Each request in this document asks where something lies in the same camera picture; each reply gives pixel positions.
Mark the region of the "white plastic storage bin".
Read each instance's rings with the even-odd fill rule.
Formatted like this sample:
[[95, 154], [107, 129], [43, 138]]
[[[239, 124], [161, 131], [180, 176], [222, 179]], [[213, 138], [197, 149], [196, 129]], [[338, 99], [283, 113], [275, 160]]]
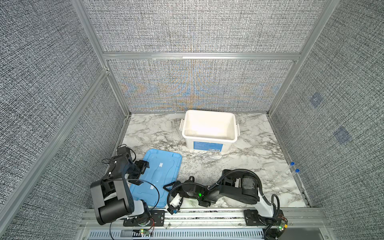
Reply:
[[179, 127], [190, 150], [224, 153], [240, 136], [232, 113], [188, 110]]

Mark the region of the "blue capped test tube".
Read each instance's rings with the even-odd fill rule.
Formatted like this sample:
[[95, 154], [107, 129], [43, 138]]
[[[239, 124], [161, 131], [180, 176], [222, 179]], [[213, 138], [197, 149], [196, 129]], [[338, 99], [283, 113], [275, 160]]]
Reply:
[[294, 176], [296, 176], [300, 172], [299, 169], [295, 169], [293, 172], [291, 172], [285, 179], [281, 180], [279, 182], [279, 185], [283, 185], [285, 182], [287, 182], [290, 179], [293, 179]]
[[295, 165], [294, 162], [289, 163], [286, 167], [284, 167], [279, 174], [276, 176], [275, 181], [277, 181], [283, 174], [285, 174], [287, 171], [289, 171], [291, 168], [293, 168]]

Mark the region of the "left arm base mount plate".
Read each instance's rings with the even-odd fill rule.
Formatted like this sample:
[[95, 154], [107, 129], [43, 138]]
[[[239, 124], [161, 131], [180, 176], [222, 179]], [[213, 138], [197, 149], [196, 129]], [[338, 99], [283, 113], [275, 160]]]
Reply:
[[154, 210], [149, 213], [144, 213], [133, 219], [124, 219], [124, 227], [163, 227], [165, 222], [165, 211], [164, 210]]

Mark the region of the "blue plastic bin lid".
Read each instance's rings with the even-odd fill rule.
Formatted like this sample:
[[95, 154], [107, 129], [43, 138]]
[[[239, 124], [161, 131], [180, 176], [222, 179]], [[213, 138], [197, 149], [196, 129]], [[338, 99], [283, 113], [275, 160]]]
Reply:
[[140, 176], [144, 183], [130, 186], [133, 199], [143, 200], [149, 207], [164, 208], [167, 205], [168, 192], [163, 187], [177, 180], [182, 155], [150, 149], [146, 152], [144, 161], [150, 167]]

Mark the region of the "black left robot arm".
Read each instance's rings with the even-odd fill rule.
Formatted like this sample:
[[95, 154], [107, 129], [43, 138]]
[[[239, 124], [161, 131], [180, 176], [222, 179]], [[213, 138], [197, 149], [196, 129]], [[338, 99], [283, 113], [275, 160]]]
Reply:
[[134, 200], [129, 187], [129, 184], [139, 186], [143, 183], [139, 178], [149, 168], [149, 163], [135, 161], [131, 149], [120, 146], [108, 164], [107, 173], [91, 184], [97, 222], [105, 225], [124, 216], [135, 218], [149, 212], [145, 201]]

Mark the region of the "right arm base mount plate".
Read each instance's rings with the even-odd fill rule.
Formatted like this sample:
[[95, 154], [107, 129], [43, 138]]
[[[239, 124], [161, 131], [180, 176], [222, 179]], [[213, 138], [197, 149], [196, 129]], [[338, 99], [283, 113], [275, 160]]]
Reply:
[[246, 226], [264, 226], [265, 224], [261, 222], [260, 216], [257, 210], [244, 210], [244, 219], [246, 222]]

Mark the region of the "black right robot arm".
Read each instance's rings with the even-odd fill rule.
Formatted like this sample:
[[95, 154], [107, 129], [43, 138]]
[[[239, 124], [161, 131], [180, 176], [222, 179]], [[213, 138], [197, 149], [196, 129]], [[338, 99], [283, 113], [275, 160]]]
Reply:
[[278, 221], [280, 200], [275, 194], [270, 200], [264, 194], [259, 176], [251, 170], [223, 170], [221, 177], [212, 185], [204, 186], [195, 182], [191, 176], [185, 182], [172, 182], [163, 186], [167, 194], [168, 212], [175, 214], [181, 209], [184, 199], [198, 201], [200, 207], [208, 208], [223, 197], [252, 205], [257, 216], [265, 225]]

